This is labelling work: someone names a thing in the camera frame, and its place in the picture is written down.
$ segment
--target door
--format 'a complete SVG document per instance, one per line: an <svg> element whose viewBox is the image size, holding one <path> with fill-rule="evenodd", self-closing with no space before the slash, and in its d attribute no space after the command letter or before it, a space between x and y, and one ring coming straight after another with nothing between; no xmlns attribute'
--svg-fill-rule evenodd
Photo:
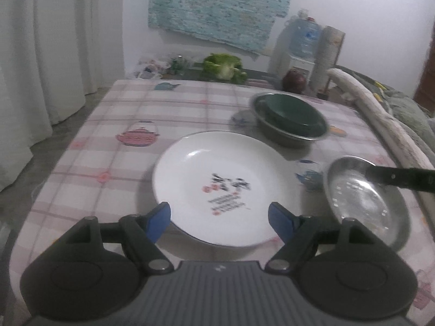
<svg viewBox="0 0 435 326"><path fill-rule="evenodd" d="M414 95L414 100L429 110L432 114L435 112L435 26L432 32L432 44L429 52L429 58L426 61L420 84Z"/></svg>

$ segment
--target pink teapot print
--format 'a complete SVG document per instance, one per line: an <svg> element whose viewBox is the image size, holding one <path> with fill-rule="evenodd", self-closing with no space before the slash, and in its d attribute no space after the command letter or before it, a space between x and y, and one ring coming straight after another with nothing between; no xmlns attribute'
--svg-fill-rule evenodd
<svg viewBox="0 0 435 326"><path fill-rule="evenodd" d="M130 126L126 132L116 135L116 139L126 146L147 147L156 142L158 135L155 123L141 120Z"/></svg>

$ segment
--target tablecloth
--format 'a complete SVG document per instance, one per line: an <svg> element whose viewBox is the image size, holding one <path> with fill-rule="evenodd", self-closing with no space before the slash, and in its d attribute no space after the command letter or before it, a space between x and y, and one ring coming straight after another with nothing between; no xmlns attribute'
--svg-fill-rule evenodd
<svg viewBox="0 0 435 326"><path fill-rule="evenodd" d="M297 161L301 176L322 171L332 160L357 155L377 165L394 161L358 112L343 105L303 97L338 130L306 149L287 149L267 140L249 111L256 87L197 81L120 80L83 124L45 182L18 236L10 260L10 280L20 294L25 268L73 224L87 215L115 222L156 206L151 187L159 155L180 137L200 131L223 130L257 138ZM134 131L145 129L145 140ZM298 204L309 211L329 212L323 192L308 191L301 180ZM411 216L411 236L399 252L417 273L421 288L431 293L435 282L435 244L413 192L401 190ZM157 242L175 266L183 259L209 261L258 260L262 266L282 247L278 237L246 249L213 247L170 226ZM122 253L119 245L105 244ZM408 313L424 325L435 315L435 303L419 294Z"/></svg>

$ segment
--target ribbed gray surface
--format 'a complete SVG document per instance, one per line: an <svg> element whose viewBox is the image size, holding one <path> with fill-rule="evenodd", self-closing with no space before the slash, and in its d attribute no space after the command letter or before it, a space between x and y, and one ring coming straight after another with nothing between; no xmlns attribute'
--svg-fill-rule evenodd
<svg viewBox="0 0 435 326"><path fill-rule="evenodd" d="M42 318L30 326L55 326ZM309 304L287 277L264 273L257 262L183 262L151 277L141 294L112 317L80 326L362 326ZM402 318L370 326L410 326Z"/></svg>

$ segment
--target bowl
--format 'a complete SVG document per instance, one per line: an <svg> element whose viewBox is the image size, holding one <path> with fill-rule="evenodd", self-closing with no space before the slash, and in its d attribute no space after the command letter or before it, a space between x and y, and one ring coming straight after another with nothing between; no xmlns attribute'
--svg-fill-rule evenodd
<svg viewBox="0 0 435 326"><path fill-rule="evenodd" d="M299 136L315 137L322 133L321 114L302 99L288 94L264 97L266 115L279 128Z"/></svg>
<svg viewBox="0 0 435 326"><path fill-rule="evenodd" d="M405 200L395 186L371 183L365 177L373 163L354 156L338 158L323 176L329 205L336 218L352 217L394 250L400 250L410 232Z"/></svg>
<svg viewBox="0 0 435 326"><path fill-rule="evenodd" d="M314 141L324 139L329 135L329 124L323 115L314 109L318 113L319 128L320 131L316 136L307 134L306 136L297 135L290 131L286 131L277 124L275 119L270 117L267 110L267 104L265 98L268 95L274 95L275 93L260 93L254 95L250 101L250 108L255 117L257 118L258 127L264 133L264 135L270 140L284 146L300 148L309 146Z"/></svg>
<svg viewBox="0 0 435 326"><path fill-rule="evenodd" d="M299 186L287 161L254 138L227 131L183 137L169 147L153 172L158 202L167 201L171 221L203 242L255 246L276 237L268 207L292 207Z"/></svg>

